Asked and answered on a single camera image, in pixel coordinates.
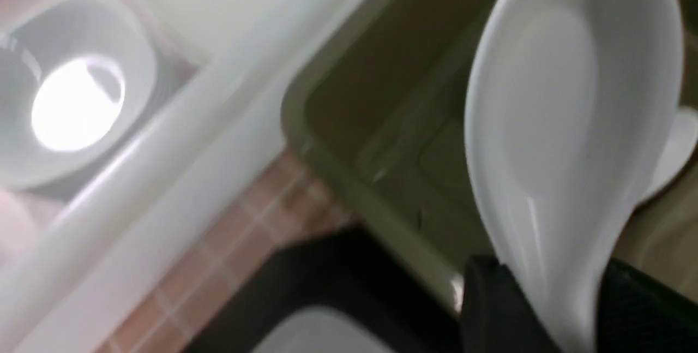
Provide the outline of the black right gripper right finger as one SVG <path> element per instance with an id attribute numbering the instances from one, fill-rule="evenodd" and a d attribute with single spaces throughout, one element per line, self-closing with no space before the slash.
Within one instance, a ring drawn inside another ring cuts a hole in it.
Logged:
<path id="1" fill-rule="evenodd" d="M 598 352 L 696 352 L 696 303 L 616 258 L 601 281 Z"/>

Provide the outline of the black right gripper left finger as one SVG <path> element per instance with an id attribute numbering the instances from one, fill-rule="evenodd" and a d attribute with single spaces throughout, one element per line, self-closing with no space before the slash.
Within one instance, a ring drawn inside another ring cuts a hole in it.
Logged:
<path id="1" fill-rule="evenodd" d="M 464 352 L 559 352 L 509 268 L 494 256 L 464 266 L 461 340 Z"/>

